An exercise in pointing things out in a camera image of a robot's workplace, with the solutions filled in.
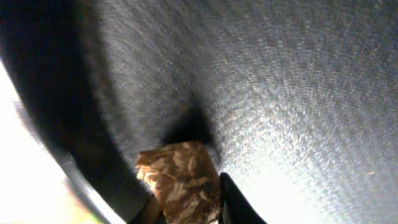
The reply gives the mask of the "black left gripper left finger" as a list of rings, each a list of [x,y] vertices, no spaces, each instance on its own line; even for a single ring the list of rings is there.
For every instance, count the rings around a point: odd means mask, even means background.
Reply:
[[[139,213],[128,224],[161,224],[165,223],[162,207],[152,194]]]

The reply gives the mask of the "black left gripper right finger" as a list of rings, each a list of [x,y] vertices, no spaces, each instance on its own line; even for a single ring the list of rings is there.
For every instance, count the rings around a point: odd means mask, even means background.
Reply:
[[[267,224],[252,208],[232,178],[225,172],[220,174],[223,210],[220,224]]]

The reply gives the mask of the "brown food scrap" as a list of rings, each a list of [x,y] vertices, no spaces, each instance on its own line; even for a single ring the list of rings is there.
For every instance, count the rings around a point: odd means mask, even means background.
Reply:
[[[157,199],[167,223],[216,223],[221,215],[220,178],[200,141],[141,151],[137,178]]]

